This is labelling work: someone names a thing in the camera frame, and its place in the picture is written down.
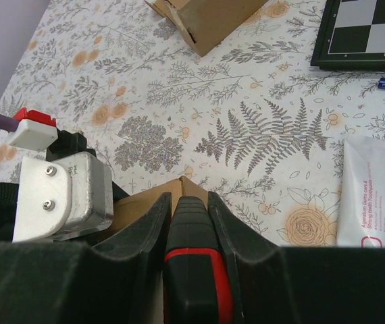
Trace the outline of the red black utility knife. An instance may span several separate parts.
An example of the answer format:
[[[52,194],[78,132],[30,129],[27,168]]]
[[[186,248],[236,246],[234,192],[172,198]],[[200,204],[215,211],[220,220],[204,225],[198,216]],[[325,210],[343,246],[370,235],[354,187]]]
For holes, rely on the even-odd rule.
[[[233,323],[234,304],[217,235],[204,202],[179,199],[165,248],[165,323]]]

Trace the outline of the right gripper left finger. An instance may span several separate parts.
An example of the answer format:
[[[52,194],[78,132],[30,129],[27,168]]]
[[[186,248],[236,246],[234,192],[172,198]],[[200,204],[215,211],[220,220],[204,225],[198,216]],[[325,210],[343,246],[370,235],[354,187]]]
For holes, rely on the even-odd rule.
[[[143,323],[171,216],[165,192],[96,246],[0,242],[0,323]]]

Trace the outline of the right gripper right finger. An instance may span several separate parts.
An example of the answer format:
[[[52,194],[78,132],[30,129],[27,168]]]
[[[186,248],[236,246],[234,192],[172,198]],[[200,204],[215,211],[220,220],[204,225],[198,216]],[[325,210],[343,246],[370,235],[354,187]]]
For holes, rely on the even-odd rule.
[[[277,246],[214,192],[235,323],[385,323],[385,248]]]

